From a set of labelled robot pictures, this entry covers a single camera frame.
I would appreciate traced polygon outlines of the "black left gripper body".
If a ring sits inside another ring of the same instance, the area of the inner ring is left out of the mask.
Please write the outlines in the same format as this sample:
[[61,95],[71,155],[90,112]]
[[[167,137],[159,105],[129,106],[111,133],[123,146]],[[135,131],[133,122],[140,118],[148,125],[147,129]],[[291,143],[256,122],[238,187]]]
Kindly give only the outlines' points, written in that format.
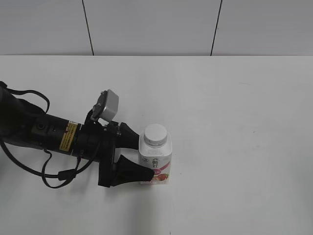
[[92,120],[85,121],[79,130],[74,145],[74,153],[88,162],[76,170],[79,174],[91,163],[98,162],[98,185],[109,188],[114,176],[113,159],[118,137],[118,122],[110,121],[106,125]]

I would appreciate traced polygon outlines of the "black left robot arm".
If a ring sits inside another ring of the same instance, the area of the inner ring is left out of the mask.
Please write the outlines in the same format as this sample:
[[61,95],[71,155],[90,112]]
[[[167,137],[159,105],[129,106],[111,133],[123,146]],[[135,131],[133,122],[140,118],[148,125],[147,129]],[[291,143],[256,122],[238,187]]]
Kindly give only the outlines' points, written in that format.
[[[0,85],[0,145],[7,157],[23,170],[41,177],[47,184],[57,179],[62,187],[71,183],[93,162],[99,164],[98,185],[114,187],[132,182],[148,182],[154,176],[150,168],[132,162],[124,156],[115,159],[118,148],[139,149],[139,135],[126,123],[113,120],[119,97],[111,90],[103,91],[88,112],[84,123],[49,115],[35,104],[22,99],[27,91]],[[48,174],[46,167],[37,171],[21,163],[7,145],[74,156],[74,168]]]

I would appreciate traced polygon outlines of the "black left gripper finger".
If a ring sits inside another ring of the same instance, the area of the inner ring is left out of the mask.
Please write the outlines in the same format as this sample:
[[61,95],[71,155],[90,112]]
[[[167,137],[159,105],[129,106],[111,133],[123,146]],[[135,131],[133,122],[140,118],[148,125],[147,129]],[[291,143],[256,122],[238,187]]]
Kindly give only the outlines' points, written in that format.
[[139,134],[133,131],[126,123],[119,126],[118,148],[139,149]]
[[118,186],[133,182],[149,182],[154,176],[150,168],[136,164],[123,155],[120,155],[117,162],[112,165],[110,186]]

